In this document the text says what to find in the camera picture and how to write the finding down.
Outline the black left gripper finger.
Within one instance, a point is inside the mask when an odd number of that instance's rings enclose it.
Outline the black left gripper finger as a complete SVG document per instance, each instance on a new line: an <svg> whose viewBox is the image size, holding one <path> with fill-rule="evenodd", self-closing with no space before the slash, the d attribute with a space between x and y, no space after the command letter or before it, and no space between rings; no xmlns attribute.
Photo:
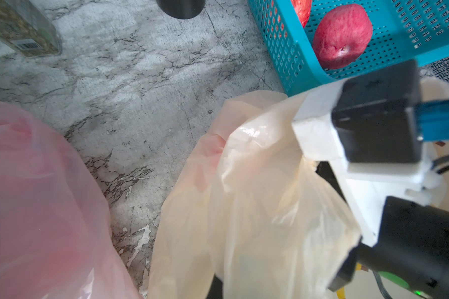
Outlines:
<svg viewBox="0 0 449 299"><path fill-rule="evenodd" d="M216 275L213 276L206 299L223 299L223 282Z"/></svg>

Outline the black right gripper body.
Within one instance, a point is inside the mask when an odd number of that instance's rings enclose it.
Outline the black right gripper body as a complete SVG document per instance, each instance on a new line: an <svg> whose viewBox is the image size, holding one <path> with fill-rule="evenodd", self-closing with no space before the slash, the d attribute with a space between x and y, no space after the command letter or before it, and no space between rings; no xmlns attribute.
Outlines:
<svg viewBox="0 0 449 299"><path fill-rule="evenodd" d="M362 235L329 285L349 284L357 264L425 299L449 299L449 212L439 208L449 160L323 161L317 173L345 200Z"/></svg>

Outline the cream banana print plastic bag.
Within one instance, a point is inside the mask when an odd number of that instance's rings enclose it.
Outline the cream banana print plastic bag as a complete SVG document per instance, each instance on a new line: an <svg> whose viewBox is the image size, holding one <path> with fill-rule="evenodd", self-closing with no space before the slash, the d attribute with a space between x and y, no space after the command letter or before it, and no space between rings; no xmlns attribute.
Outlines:
<svg viewBox="0 0 449 299"><path fill-rule="evenodd" d="M292 127L299 94L227 100L164 201L148 297L321 298L362 231L306 159Z"/></svg>

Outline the pink plastic bag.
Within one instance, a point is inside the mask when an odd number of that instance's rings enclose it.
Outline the pink plastic bag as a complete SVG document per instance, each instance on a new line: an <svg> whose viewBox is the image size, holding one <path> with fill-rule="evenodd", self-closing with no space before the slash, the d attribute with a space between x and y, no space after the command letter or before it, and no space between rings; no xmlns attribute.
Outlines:
<svg viewBox="0 0 449 299"><path fill-rule="evenodd" d="M67 140L0 102L0 299L137 299L107 200Z"/></svg>

